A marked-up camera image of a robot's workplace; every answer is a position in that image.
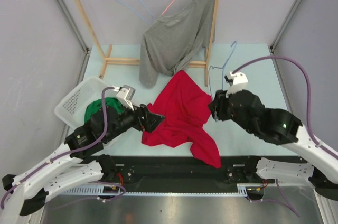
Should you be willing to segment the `red t shirt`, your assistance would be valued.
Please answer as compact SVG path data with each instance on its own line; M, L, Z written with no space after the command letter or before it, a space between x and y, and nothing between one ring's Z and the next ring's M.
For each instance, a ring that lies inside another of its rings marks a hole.
M154 103L147 108L163 115L164 121L152 133L143 132L142 143L147 146L166 145L172 148L192 143L194 158L215 168L221 167L218 147L203 129L211 112L211 96L205 93L183 70L168 82Z

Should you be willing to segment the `green t shirt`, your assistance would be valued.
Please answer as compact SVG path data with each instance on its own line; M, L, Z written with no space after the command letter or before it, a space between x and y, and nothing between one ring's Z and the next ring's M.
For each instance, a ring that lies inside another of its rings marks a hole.
M106 97L105 98L105 104L107 107L113 107L118 114L121 114L124 110L124 106L122 105L122 103L117 99L117 98L113 98L113 97ZM85 114L84 114L84 122L87 122L90 117L97 113L100 109L102 108L102 101L101 99L97 99L93 102L91 102L85 110Z

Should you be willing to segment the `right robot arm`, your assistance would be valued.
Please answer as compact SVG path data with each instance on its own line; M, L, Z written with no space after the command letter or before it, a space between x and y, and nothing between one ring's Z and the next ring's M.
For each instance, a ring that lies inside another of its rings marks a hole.
M296 153L310 168L302 171L295 163L286 163L286 171L263 167L265 160L261 158L257 164L243 169L247 181L257 182L260 178L304 180L319 195L337 200L337 151L310 136L309 129L292 113L265 107L260 98L248 90L234 94L218 90L208 108L213 119L234 121L248 134Z

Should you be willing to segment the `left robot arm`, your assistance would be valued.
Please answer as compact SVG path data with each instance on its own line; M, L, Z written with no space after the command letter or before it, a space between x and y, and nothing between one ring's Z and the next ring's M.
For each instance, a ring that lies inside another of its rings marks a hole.
M153 132L163 121L163 115L152 113L147 106L123 108L104 105L48 157L20 175L2 178L6 194L1 199L4 214L10 217L28 216L64 191L90 182L110 182L117 175L112 158L101 155L84 168L66 170L101 151L127 130Z

